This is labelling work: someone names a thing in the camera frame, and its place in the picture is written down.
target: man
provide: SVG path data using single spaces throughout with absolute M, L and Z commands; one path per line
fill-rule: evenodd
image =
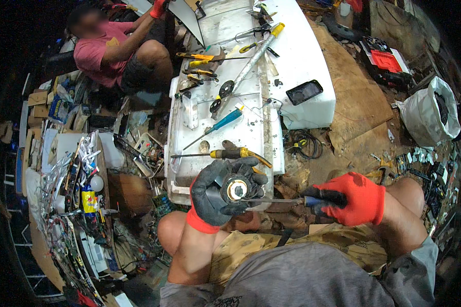
M 250 168 L 258 160 L 235 163 Z M 203 169 L 190 187 L 188 214 L 173 212 L 160 221 L 160 243 L 173 256 L 162 306 L 434 302 L 437 247 L 420 220 L 424 199 L 416 181 L 402 178 L 386 188 L 351 172 L 313 185 L 301 195 L 320 199 L 313 212 L 338 223 L 276 247 L 280 236 L 219 229 L 230 218 L 221 213 L 228 208 L 212 203 L 206 189 L 226 168 L 235 169 L 222 160 Z M 388 258 L 377 235 L 387 242 Z M 379 279 L 370 274 L 386 262 Z M 219 291 L 219 285 L 225 288 Z
M 146 90 L 158 92 L 172 78 L 166 35 L 164 0 L 135 22 L 111 22 L 99 9 L 74 10 L 67 29 L 79 38 L 74 50 L 77 67 L 106 87 L 119 86 L 125 94 Z M 173 33 L 174 22 L 167 21 Z

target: dark shorts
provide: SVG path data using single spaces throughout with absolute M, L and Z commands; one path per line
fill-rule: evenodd
M 171 23 L 174 24 L 173 18 L 156 20 L 142 43 L 153 39 L 167 47 L 167 35 L 174 33 L 174 27 L 171 27 Z M 139 91 L 157 93 L 165 91 L 166 87 L 166 84 L 160 84 L 157 76 L 154 76 L 154 67 L 143 65 L 137 59 L 137 53 L 135 52 L 126 63 L 121 77 L 120 88 L 123 93 L 126 95 L 133 95 Z

